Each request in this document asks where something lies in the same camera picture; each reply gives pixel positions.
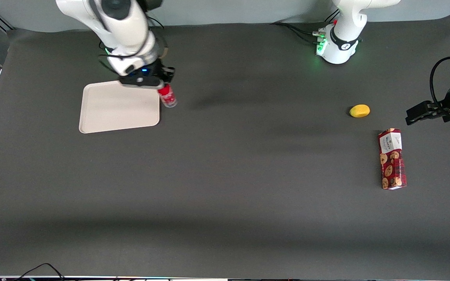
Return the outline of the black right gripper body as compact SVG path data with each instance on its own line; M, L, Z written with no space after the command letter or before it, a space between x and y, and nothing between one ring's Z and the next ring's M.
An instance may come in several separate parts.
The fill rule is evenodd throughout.
M131 72L120 75L118 80L124 87L159 90L168 85L164 83L164 66L161 59L156 59L152 64L140 69L131 66L128 68Z

